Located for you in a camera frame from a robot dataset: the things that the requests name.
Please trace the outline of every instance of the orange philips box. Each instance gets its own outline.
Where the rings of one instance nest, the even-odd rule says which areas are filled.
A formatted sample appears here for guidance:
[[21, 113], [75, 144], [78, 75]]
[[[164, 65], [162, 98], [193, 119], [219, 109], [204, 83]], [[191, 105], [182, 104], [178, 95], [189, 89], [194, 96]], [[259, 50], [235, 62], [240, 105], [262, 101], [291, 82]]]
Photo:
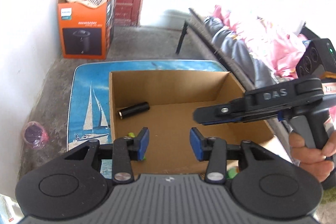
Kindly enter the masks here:
[[59, 36], [65, 58], [105, 59], [114, 31], [116, 0], [98, 8], [58, 0]]

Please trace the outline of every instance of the white sail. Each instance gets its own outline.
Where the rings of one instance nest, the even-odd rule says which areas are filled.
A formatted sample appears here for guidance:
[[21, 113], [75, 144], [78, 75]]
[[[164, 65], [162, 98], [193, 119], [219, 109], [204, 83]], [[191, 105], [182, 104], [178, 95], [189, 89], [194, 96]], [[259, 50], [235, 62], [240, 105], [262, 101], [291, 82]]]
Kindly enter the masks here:
[[90, 86], [89, 104], [87, 106], [86, 117], [83, 125], [83, 130], [93, 130], [93, 116], [92, 116], [92, 94]]
[[94, 98], [96, 99], [96, 102], [97, 102], [97, 105], [98, 105], [98, 108], [99, 108], [99, 111], [100, 111], [100, 124], [99, 124], [99, 126], [101, 126], [101, 127], [108, 127], [109, 125], [107, 123], [103, 107], [101, 106], [101, 103], [99, 102], [99, 100], [98, 100], [98, 98], [96, 96], [95, 89], [94, 88], [92, 88], [92, 89], [93, 89]]

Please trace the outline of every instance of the philips logo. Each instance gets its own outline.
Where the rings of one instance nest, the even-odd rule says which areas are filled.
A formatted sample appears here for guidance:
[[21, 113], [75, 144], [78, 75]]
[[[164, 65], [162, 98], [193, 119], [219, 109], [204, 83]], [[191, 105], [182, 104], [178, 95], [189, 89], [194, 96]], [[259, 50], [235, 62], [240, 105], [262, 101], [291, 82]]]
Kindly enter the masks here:
[[280, 89], [280, 91], [274, 90], [272, 93], [264, 93], [264, 99], [265, 100], [270, 100], [270, 99], [275, 99], [279, 98], [281, 96], [286, 96], [288, 93], [286, 89]]
[[61, 8], [61, 17], [68, 17], [72, 14], [72, 8]]

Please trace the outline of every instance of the gray ribbed panel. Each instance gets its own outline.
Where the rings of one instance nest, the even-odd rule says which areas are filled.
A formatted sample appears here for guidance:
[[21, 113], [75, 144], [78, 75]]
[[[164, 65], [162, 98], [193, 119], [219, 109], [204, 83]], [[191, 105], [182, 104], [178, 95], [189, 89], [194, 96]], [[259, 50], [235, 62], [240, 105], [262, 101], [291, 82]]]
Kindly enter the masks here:
[[86, 216], [67, 221], [27, 217], [20, 224], [317, 224], [312, 217], [265, 220], [238, 207], [225, 188], [198, 175], [141, 175], [115, 187], [108, 200]]

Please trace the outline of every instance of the black metal leg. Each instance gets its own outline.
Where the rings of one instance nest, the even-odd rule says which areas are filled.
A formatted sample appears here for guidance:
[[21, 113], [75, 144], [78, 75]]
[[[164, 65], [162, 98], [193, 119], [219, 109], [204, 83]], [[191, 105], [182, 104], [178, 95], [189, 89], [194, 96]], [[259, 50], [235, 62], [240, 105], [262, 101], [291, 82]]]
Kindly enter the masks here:
[[188, 28], [188, 23], [187, 23], [187, 21], [185, 21], [184, 25], [183, 25], [182, 32], [181, 32], [180, 40], [179, 40], [177, 48], [176, 48], [176, 54], [180, 53], [183, 39], [184, 39], [185, 35], [187, 34], [187, 28]]

